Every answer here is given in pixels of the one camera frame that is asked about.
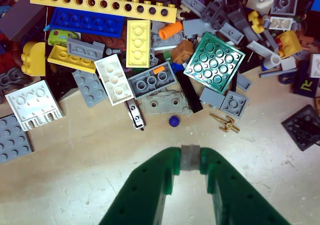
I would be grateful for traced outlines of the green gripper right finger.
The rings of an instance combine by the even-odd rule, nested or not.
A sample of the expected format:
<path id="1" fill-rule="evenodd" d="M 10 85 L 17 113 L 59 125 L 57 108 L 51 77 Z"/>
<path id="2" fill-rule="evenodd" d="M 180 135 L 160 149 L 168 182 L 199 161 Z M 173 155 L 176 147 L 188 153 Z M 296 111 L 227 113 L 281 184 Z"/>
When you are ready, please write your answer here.
<path id="1" fill-rule="evenodd" d="M 193 145 L 192 157 L 206 176 L 217 225 L 288 225 L 289 222 L 220 153 Z"/>

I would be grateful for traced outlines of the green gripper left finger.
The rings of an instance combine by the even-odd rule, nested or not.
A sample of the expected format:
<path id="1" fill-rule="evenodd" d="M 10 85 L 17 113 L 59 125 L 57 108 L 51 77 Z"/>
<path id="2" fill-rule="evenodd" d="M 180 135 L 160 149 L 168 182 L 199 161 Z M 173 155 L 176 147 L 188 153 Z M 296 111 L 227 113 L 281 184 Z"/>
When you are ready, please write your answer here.
<path id="1" fill-rule="evenodd" d="M 181 171 L 183 155 L 191 147 L 166 148 L 131 172 L 115 197 L 101 225 L 160 225 L 166 196 L 173 191 L 174 176 Z"/>

